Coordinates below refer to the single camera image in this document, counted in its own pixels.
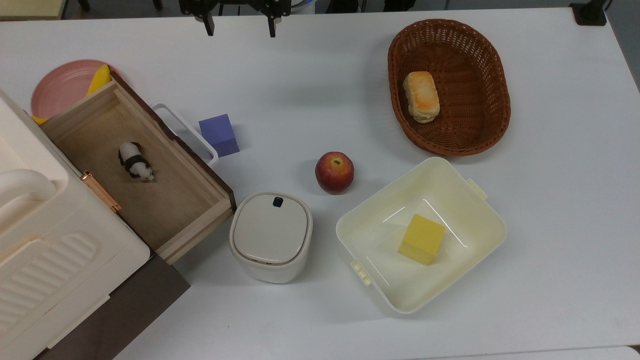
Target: white lidded container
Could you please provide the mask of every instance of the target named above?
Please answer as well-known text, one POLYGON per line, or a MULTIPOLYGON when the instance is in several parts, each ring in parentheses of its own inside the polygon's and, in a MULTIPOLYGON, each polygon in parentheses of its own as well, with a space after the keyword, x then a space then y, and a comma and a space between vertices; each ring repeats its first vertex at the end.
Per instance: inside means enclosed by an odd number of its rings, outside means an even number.
POLYGON ((238 206, 229 231, 234 257, 252 277, 282 284, 305 266, 313 220, 300 199, 278 192, 257 192, 238 206))
POLYGON ((80 175, 0 90, 0 359, 53 347, 149 259, 80 175))

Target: yellow cube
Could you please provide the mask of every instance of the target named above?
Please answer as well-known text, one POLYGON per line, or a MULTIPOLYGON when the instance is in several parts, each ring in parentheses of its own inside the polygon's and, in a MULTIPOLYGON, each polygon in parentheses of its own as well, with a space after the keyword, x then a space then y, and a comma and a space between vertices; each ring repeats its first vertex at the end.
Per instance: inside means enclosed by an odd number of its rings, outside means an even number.
POLYGON ((444 226, 416 214, 406 229, 398 252, 429 265, 438 254, 444 231, 444 226))

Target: red apple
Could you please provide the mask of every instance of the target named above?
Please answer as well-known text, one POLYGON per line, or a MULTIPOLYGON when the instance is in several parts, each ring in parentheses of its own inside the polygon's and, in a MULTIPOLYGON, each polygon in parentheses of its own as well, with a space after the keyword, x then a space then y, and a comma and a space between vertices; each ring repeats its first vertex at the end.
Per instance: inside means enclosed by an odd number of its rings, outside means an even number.
POLYGON ((324 191, 338 195, 353 181, 353 163, 341 152, 327 152, 316 163, 316 179, 324 191))

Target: white plastic container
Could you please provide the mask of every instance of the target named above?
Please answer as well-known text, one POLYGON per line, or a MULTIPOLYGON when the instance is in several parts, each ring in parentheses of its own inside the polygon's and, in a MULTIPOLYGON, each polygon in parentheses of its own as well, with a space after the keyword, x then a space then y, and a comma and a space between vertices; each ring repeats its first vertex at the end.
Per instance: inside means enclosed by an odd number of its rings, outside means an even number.
POLYGON ((340 218, 341 257, 383 313, 413 313, 504 241, 506 224, 485 199, 447 160, 429 158, 340 218), (446 227, 430 265, 397 252, 414 214, 446 227))
POLYGON ((278 192, 257 192, 238 206, 229 247, 252 277, 282 284, 304 268, 313 221, 300 199, 278 192))
POLYGON ((149 258, 149 247, 0 90, 0 359, 53 347, 149 258))

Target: black button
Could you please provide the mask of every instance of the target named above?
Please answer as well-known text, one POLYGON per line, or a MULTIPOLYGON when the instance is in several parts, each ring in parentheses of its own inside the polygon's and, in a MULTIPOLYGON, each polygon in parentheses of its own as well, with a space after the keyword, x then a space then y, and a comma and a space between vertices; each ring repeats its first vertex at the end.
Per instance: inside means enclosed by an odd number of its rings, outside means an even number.
POLYGON ((276 198, 275 198, 275 199, 273 199, 273 205, 274 205, 276 208, 279 208, 280 206, 282 206, 282 201, 283 201, 283 200, 282 200, 282 198, 281 198, 281 197, 276 196, 276 198))

